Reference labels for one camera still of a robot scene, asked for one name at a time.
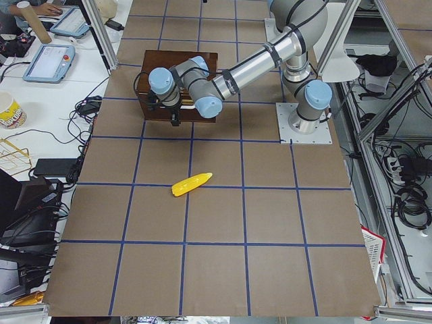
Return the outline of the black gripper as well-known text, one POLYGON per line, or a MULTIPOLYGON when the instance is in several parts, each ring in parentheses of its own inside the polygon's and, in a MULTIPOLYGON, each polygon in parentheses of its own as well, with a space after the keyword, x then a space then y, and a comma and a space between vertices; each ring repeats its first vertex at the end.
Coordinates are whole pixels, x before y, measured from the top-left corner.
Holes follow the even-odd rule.
POLYGON ((172 126, 179 126, 181 104, 182 98, 179 94, 169 97, 167 101, 161 101, 155 93, 150 92, 147 95, 146 114, 149 117, 171 117, 172 126))

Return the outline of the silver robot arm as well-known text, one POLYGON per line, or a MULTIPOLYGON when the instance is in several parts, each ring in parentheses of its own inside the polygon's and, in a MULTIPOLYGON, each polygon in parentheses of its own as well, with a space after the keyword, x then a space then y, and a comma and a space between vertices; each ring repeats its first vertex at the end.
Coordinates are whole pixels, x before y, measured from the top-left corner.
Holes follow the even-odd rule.
POLYGON ((250 57, 209 78, 205 59, 190 58, 170 69, 157 67, 148 77, 150 89, 162 106, 180 121, 181 90, 186 90, 201 117, 214 118, 223 101, 282 63, 305 54, 322 36, 327 24, 326 1, 269 1, 280 34, 250 57))

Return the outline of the person hand on mouse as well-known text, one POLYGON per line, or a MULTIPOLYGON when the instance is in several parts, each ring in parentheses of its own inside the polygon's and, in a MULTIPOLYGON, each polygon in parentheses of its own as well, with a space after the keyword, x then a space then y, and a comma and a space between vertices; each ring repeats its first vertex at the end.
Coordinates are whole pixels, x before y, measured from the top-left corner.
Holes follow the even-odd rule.
POLYGON ((42 3, 35 7, 35 11, 39 16, 60 16, 63 13, 62 8, 52 3, 42 3))

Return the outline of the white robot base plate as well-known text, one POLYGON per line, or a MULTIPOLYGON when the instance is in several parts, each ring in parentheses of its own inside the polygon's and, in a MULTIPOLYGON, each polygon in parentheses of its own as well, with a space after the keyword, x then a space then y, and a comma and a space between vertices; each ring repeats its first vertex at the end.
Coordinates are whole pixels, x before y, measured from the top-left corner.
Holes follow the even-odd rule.
POLYGON ((316 121, 306 121, 297 114, 298 103, 276 103, 279 139, 282 144, 332 144, 325 112, 316 121))

